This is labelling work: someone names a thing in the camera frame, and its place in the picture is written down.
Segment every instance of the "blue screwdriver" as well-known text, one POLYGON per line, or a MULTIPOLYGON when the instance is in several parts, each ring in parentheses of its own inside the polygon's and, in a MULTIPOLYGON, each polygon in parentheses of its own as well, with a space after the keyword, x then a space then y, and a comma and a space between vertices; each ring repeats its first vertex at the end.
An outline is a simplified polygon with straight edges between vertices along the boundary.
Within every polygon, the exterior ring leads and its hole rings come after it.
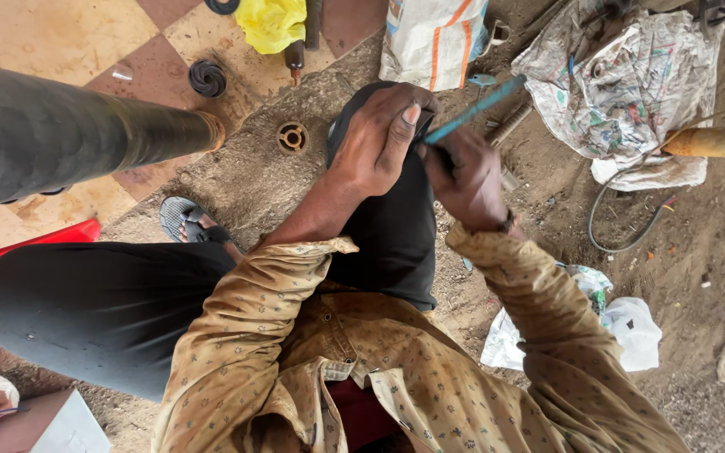
POLYGON ((428 145, 434 145, 435 143, 438 143, 438 141, 446 137, 449 132, 452 132, 460 126, 463 126, 471 118, 474 118, 478 113, 484 111, 485 109, 493 107, 497 102, 500 102, 504 98, 508 97, 509 94, 513 93, 519 87, 524 85, 527 80, 528 77, 525 77, 524 74, 512 77, 509 81, 498 86, 493 93, 489 94, 482 100, 477 101, 477 103, 474 104, 472 107, 464 110, 463 113, 456 116, 455 118, 452 118, 451 120, 449 120, 449 122, 444 123, 443 125, 441 125, 440 128, 428 133, 424 137, 424 143, 427 143, 428 145))

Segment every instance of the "knee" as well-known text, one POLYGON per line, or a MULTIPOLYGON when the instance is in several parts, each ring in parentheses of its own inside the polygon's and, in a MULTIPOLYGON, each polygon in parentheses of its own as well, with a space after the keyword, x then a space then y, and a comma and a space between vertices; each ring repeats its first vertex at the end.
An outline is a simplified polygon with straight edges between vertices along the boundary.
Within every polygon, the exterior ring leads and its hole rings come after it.
POLYGON ((23 300, 18 296, 19 290, 25 290, 25 281, 35 276, 34 260, 30 247, 20 247, 0 256, 0 331, 18 318, 17 308, 23 308, 23 300))

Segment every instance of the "yellow plastic bag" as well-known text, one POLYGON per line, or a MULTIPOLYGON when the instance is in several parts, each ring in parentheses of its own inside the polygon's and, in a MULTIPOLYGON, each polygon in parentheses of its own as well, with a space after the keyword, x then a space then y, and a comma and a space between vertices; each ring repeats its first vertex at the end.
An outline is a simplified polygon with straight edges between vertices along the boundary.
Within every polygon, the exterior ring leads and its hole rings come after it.
POLYGON ((242 0, 234 17, 259 53, 279 53, 306 37, 306 0, 242 0))

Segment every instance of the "hand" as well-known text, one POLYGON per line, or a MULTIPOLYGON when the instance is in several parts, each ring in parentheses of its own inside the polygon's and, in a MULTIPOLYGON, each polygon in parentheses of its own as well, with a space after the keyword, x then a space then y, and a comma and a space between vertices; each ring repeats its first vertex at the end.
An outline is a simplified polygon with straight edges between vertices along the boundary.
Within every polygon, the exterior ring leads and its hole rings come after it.
POLYGON ((508 218, 499 155, 469 128, 453 130, 437 147, 421 145, 435 197, 472 232, 493 232, 508 218))
POLYGON ((441 103, 428 90, 408 83, 378 89, 351 117, 325 176, 359 201, 387 193, 402 172, 421 109, 437 113, 441 103))

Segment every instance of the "brown bottle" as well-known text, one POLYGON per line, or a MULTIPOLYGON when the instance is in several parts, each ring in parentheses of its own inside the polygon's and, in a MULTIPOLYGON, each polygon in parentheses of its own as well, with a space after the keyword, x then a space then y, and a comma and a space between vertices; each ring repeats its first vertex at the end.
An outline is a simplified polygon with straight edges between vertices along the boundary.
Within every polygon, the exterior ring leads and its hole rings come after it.
POLYGON ((301 84, 301 69, 304 68, 304 40, 298 39, 284 49, 284 63, 290 68, 290 76, 296 86, 301 84))

